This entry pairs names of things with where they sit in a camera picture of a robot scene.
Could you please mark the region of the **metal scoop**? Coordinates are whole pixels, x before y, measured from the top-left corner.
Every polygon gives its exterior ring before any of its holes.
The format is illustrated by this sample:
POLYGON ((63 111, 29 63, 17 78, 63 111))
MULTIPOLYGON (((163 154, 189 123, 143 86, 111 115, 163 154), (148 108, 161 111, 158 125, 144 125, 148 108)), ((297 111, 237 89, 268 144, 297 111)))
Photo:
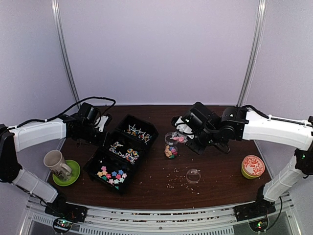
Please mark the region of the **metal scoop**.
POLYGON ((174 140, 177 141, 178 143, 186 143, 188 141, 188 137, 186 135, 177 133, 174 136, 174 140))

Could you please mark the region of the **clear plastic jar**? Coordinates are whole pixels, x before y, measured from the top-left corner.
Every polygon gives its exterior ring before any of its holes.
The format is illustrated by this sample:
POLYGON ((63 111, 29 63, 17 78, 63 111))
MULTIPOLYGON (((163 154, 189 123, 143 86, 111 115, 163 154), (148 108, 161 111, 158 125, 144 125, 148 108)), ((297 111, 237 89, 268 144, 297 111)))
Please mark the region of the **clear plastic jar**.
POLYGON ((164 154, 167 158, 173 159, 178 155, 178 136, 176 132, 169 132, 164 138, 164 154))

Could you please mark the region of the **black three-compartment candy bin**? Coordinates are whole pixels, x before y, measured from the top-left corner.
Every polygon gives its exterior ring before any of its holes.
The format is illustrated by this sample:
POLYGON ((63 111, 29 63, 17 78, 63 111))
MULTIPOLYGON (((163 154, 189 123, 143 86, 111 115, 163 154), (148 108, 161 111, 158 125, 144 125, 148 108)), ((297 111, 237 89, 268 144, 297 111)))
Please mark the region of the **black three-compartment candy bin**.
POLYGON ((83 169, 92 181, 124 194, 157 137, 152 123, 126 115, 83 169))

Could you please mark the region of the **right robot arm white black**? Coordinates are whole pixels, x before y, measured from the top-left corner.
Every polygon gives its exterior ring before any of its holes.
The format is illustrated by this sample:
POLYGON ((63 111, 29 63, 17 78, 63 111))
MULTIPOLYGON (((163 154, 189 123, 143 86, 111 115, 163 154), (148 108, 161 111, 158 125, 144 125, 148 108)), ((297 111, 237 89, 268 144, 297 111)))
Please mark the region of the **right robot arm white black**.
POLYGON ((235 141, 267 141, 295 147, 289 163, 262 190, 262 197, 251 204, 251 212, 261 216, 301 178, 313 173, 313 123, 273 117, 251 105, 228 107, 221 116, 196 102, 182 116, 187 144, 197 154, 209 146, 228 146, 235 141))

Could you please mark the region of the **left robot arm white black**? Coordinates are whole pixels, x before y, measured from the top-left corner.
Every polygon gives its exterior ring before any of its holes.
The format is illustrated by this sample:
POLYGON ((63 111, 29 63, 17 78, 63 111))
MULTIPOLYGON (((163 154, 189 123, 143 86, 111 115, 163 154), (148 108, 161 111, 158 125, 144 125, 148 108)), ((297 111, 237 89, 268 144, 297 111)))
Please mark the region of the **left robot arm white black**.
POLYGON ((44 142, 71 138, 84 140, 95 146, 104 146, 108 135, 105 127, 112 117, 99 109, 83 103, 72 115, 59 114, 43 121, 31 120, 25 124, 0 126, 0 181, 15 185, 47 203, 59 216, 66 217, 70 206, 59 198, 59 192, 28 171, 17 160, 17 153, 44 142))

